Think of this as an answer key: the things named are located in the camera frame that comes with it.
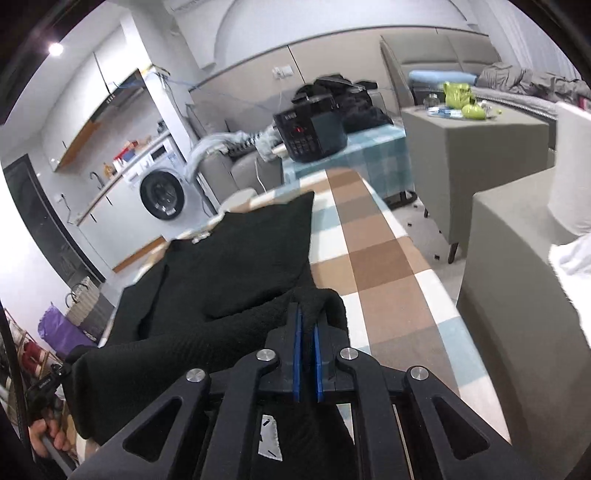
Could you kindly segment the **person left hand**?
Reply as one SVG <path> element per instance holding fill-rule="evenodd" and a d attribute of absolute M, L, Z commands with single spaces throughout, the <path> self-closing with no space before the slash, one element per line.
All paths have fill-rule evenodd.
<path fill-rule="evenodd" d="M 63 452 L 71 450 L 72 445 L 55 418 L 38 419 L 29 426 L 28 430 L 33 450 L 41 458 L 47 459 L 50 457 L 49 451 L 43 444 L 45 437 L 51 439 L 56 450 Z"/>

